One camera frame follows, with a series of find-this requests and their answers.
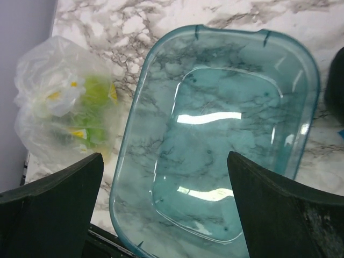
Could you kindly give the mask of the teal transparent plastic tray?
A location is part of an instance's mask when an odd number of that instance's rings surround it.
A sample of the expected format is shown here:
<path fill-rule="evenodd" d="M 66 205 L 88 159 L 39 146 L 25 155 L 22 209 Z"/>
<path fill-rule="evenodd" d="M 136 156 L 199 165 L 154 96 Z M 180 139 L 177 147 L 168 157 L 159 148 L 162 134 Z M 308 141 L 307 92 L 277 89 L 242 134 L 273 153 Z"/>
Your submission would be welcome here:
<path fill-rule="evenodd" d="M 149 51 L 110 216 L 138 257 L 248 257 L 229 152 L 296 177 L 320 92 L 310 52 L 275 31 L 177 28 Z"/>

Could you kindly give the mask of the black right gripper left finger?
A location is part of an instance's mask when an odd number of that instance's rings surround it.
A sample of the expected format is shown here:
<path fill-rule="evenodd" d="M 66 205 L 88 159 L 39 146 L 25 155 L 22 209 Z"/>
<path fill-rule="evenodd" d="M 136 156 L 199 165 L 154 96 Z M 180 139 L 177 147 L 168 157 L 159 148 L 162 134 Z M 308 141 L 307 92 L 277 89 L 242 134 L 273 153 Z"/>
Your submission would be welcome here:
<path fill-rule="evenodd" d="M 103 171 L 94 153 L 1 193 L 1 257 L 81 257 Z"/>

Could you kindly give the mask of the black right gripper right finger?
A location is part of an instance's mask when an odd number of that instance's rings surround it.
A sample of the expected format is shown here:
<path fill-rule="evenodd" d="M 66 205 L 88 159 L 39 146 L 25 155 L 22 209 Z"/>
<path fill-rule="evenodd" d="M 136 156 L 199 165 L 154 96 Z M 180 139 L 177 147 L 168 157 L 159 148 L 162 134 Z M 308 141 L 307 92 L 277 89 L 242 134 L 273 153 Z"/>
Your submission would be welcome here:
<path fill-rule="evenodd" d="M 343 196 L 231 151 L 228 173 L 250 257 L 343 257 Z"/>

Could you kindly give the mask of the clear plastic bag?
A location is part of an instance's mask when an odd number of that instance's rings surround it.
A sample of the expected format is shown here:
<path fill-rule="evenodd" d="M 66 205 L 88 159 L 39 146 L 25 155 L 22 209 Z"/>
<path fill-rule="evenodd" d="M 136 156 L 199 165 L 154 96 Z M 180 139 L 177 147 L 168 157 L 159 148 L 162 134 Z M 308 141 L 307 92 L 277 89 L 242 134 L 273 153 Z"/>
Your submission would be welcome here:
<path fill-rule="evenodd" d="M 110 159 L 120 104 L 102 58 L 54 36 L 19 59 L 15 86 L 15 131 L 39 163 L 58 171 L 93 153 Z"/>

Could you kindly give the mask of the black plastic toolbox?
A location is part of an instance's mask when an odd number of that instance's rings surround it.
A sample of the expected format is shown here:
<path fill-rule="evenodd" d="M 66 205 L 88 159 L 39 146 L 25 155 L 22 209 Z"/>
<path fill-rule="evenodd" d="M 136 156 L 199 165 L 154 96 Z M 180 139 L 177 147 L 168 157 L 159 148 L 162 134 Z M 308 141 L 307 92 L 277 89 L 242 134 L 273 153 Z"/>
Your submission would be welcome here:
<path fill-rule="evenodd" d="M 331 62 L 324 100 L 329 110 L 343 115 L 343 47 Z"/>

